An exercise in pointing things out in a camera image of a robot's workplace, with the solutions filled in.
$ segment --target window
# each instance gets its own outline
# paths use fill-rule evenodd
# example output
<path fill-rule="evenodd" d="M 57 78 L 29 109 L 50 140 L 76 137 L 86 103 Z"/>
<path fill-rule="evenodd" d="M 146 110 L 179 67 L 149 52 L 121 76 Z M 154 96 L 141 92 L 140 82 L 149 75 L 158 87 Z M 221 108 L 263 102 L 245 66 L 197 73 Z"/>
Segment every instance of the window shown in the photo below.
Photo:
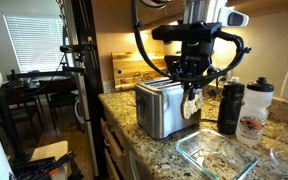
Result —
<path fill-rule="evenodd" d="M 4 19 L 21 73 L 55 71 L 59 67 L 64 54 L 59 50 L 63 45 L 63 23 L 59 17 L 4 13 Z"/>

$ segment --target chair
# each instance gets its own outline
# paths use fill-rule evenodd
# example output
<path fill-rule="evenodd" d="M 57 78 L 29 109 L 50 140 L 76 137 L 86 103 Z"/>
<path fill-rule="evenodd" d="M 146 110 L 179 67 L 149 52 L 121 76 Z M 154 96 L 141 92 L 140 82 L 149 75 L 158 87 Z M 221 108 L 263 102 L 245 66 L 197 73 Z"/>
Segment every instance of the chair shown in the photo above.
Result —
<path fill-rule="evenodd" d="M 37 102 L 32 97 L 25 96 L 25 88 L 15 88 L 10 90 L 5 97 L 6 103 L 8 105 L 16 105 L 15 107 L 10 107 L 10 113 L 12 116 L 13 123 L 22 123 L 29 121 L 34 133 L 36 142 L 39 140 L 39 136 L 36 132 L 35 125 L 33 122 L 35 113 L 39 119 L 39 123 L 42 128 L 44 125 L 41 120 L 41 116 L 37 107 Z M 3 127 L 3 120 L 0 114 L 0 127 Z"/>
<path fill-rule="evenodd" d="M 64 106 L 72 106 L 77 95 L 72 91 L 77 90 L 71 78 L 54 79 L 54 80 L 40 80 L 40 87 L 44 92 L 49 111 L 51 113 L 54 129 L 56 129 L 55 118 L 57 119 L 56 108 Z"/>

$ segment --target toaster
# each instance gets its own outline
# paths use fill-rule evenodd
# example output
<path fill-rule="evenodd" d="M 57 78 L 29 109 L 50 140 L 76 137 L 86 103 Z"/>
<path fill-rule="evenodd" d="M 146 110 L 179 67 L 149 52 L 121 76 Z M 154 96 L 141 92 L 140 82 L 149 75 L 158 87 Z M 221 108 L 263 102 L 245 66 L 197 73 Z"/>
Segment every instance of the toaster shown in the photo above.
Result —
<path fill-rule="evenodd" d="M 181 102 L 183 88 L 180 82 L 169 78 L 139 82 L 135 86 L 137 123 L 153 139 L 163 139 L 181 129 L 198 124 L 201 110 L 183 119 Z"/>

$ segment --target kitchen counter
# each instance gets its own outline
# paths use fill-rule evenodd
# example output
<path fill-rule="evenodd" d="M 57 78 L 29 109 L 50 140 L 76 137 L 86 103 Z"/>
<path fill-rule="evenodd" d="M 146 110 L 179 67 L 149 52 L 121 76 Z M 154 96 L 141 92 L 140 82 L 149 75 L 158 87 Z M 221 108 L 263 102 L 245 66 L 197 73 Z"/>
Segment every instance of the kitchen counter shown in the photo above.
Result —
<path fill-rule="evenodd" d="M 162 140 L 153 140 L 137 124 L 135 91 L 100 94 L 99 98 L 155 179 L 196 179 L 187 168 L 183 156 L 175 149 L 176 142 L 199 129 L 217 131 L 218 101 L 204 101 L 199 125 L 180 130 Z M 259 156 L 259 162 L 247 179 L 288 179 L 288 174 L 275 167 L 269 157 L 274 140 L 287 126 L 287 123 L 281 121 L 267 120 L 261 142 L 252 147 Z M 239 142 L 234 135 L 225 136 Z"/>

